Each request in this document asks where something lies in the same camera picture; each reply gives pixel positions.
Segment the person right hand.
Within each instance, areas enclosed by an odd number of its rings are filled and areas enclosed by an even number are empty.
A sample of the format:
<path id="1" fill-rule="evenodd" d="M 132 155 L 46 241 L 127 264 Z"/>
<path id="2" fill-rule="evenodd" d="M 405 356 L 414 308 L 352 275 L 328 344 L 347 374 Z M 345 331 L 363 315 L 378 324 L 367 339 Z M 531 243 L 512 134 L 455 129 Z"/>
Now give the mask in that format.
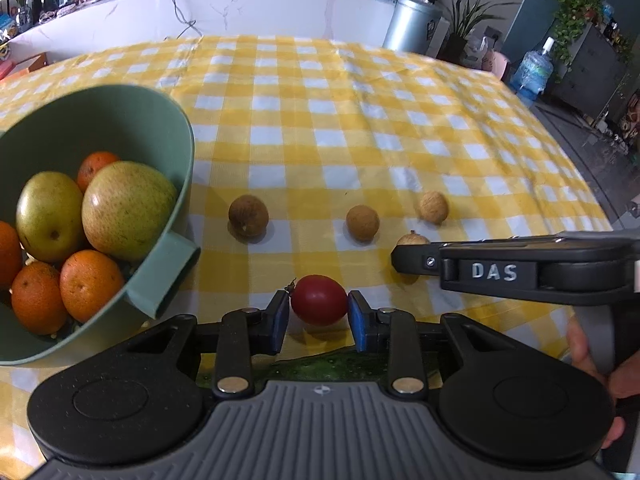
<path id="1" fill-rule="evenodd" d="M 626 359 L 614 372 L 605 376 L 598 372 L 596 364 L 594 364 L 590 356 L 588 338 L 582 330 L 582 326 L 580 326 L 577 321 L 576 316 L 573 316 L 570 322 L 568 322 L 566 339 L 570 359 L 574 367 L 577 367 L 578 370 L 582 370 L 594 378 L 597 378 L 599 382 L 602 382 L 614 401 L 628 399 L 631 396 L 636 396 L 640 392 L 638 352 L 629 359 Z"/>

